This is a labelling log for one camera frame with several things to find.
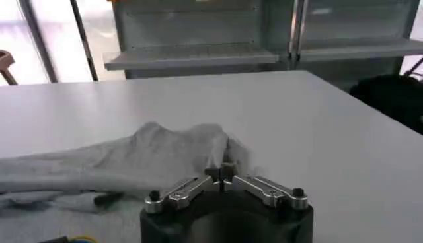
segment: black cable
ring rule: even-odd
[[[404,76],[409,77],[410,75],[412,75],[414,73],[414,71],[416,69],[418,69],[418,67],[423,63],[423,57],[420,59],[420,61],[418,61],[416,64],[414,64],[414,66],[412,66],[412,68],[410,70],[408,70],[407,72],[404,73]]]

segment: black object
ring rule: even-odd
[[[312,243],[313,208],[266,207],[245,191],[211,192],[181,211],[141,212],[143,243]]]
[[[423,84],[418,80],[378,76],[360,81],[350,94],[423,135]]]
[[[103,209],[107,209],[111,207],[115,202],[121,200],[123,198],[123,193],[109,193],[106,195],[100,195],[94,198],[94,204],[96,207],[101,207]]]
[[[197,186],[187,186],[172,193],[173,196],[184,195],[183,191],[194,193],[210,178],[213,184],[219,183],[214,190],[203,190],[187,207],[178,208],[171,202],[163,204],[163,208],[158,207],[166,196],[157,200],[155,192],[150,194],[146,199],[147,207],[140,214],[142,243],[312,243],[313,208],[302,202],[301,198],[307,197],[303,189],[295,188],[290,195],[278,197],[275,204],[267,206],[263,200],[268,198],[257,193],[255,186],[249,192],[249,186],[264,182],[264,188],[266,185],[275,187],[274,190],[266,189],[272,195],[280,193],[281,188],[288,192],[289,189],[265,178],[240,178],[228,169],[206,170],[205,174],[206,178],[193,180]],[[237,183],[245,180],[243,186],[246,188],[236,190],[235,179]],[[157,205],[149,208],[148,204],[152,203]]]
[[[47,240],[47,241],[43,241],[40,243],[69,243],[69,240],[67,239],[67,237],[60,237],[60,238],[56,238],[53,240]]]

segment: metal pole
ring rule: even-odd
[[[71,0],[73,15],[77,22],[79,37],[81,37],[82,44],[84,46],[85,56],[87,57],[88,67],[91,72],[91,77],[94,82],[98,81],[97,72],[95,71],[93,57],[91,55],[91,50],[88,45],[87,35],[85,34],[84,24],[82,23],[81,13],[79,12],[78,4],[76,0]]]
[[[25,16],[26,22],[28,23],[32,37],[34,38],[35,46],[37,47],[38,53],[40,54],[41,61],[44,68],[46,69],[47,76],[51,83],[57,83],[58,78],[54,71],[52,60],[46,49],[46,43],[42,38],[40,28],[37,24],[33,8],[30,0],[19,0],[20,9]]]

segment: silver bracket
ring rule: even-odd
[[[173,188],[160,193],[158,199],[152,199],[151,196],[145,198],[145,210],[147,213],[160,213],[167,203],[170,203],[176,209],[183,209],[189,206],[191,200],[205,190],[219,191],[219,183],[213,183],[211,176],[183,179],[175,184]]]
[[[232,190],[245,190],[255,195],[269,207],[277,207],[280,200],[288,200],[291,207],[296,210],[304,210],[309,205],[307,195],[301,188],[291,190],[261,176],[234,176],[232,182],[225,184],[231,184],[229,188]]]
[[[291,190],[260,176],[234,176],[231,181],[222,182],[225,191],[247,191],[269,207],[276,208],[281,200],[287,200],[295,210],[304,210],[309,205],[307,195],[301,188]],[[182,180],[153,199],[151,195],[147,197],[145,210],[147,213],[160,213],[166,204],[172,205],[176,210],[186,208],[203,191],[219,191],[220,183],[220,181],[213,182],[211,176]]]

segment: black bag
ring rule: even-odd
[[[423,135],[423,83],[384,75],[360,81],[350,94]]]

